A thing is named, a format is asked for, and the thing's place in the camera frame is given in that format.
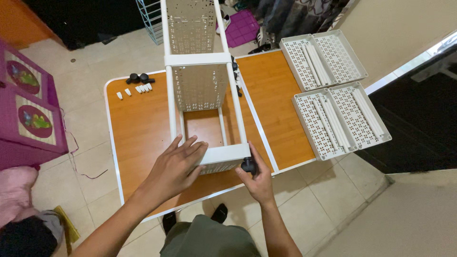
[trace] white plastic tray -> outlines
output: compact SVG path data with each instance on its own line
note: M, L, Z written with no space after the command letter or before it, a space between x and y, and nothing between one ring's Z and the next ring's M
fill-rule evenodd
M325 72L329 76L330 80L333 81L330 85L317 86L302 50L302 45L307 44L313 45L316 48L316 52L322 62ZM328 87L337 83L335 76L325 61L324 55L319 50L319 46L311 34L285 37L279 42L279 46L281 47L282 53L284 54L292 74L302 92Z
M309 143L311 144L311 148L313 149L314 155L316 159L319 161L328 160L333 157L337 157L339 155L345 154L343 147L340 146L338 150L333 148L333 145L330 141L327 132L325 131L324 125L314 107L313 100L317 101L318 106L321 109L321 113L325 116L324 122L330 127L330 123L325 115L325 112L319 102L319 98L329 98L330 103L335 110L336 116L338 117L338 121L340 122L343 131L351 145L348 149L349 152L353 152L358 149L358 146L353 139L351 132L349 131L348 127L346 126L343 117L341 116L340 112L337 109L337 105L333 100L330 91L328 88L318 89L310 92L305 92L301 94L296 94L292 98L292 103L297 111L298 118L302 123L303 129L305 131L306 136L308 137ZM331 137L336 140L333 131L330 130Z
M351 45L341 30L313 34L338 84L368 77Z
M370 126L352 96L352 91L356 88L358 88L362 93L363 98L367 102L368 108L373 113L375 119L381 127L381 130L383 131L381 138L379 139L375 138ZM379 114L376 112L376 109L365 93L365 90L360 82L334 86L329 88L329 91L359 149L364 149L392 140L391 135L387 131L386 126L384 125L381 117L379 117Z

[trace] person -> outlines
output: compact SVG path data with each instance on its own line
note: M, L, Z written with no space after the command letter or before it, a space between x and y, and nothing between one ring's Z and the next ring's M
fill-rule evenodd
M208 143L194 143L197 136L193 136L178 146L181 138L181 134L175 138L128 201L76 248L72 256L116 256L142 219L190 187L205 168L197 166L196 162L205 154ZM271 257L302 256L276 206L271 171L251 142L249 146L257 163L256 175L251 177L241 168L235 171L260 204L268 254ZM160 254L163 257L260 256L244 228L224 226L204 215L197 215L192 223L176 223L167 234Z

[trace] left hand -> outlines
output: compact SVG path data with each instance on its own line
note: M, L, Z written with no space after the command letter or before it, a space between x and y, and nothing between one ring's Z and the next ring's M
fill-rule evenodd
M148 177L134 193L140 195L148 211L190 187L205 168L196 165L205 155L208 143L201 141L192 145L197 140L194 135L178 147L181 138L179 134L157 158Z

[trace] orange wall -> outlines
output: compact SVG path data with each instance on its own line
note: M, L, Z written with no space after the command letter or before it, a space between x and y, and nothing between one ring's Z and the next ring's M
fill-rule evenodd
M0 37L21 49L55 35L21 0L0 0Z

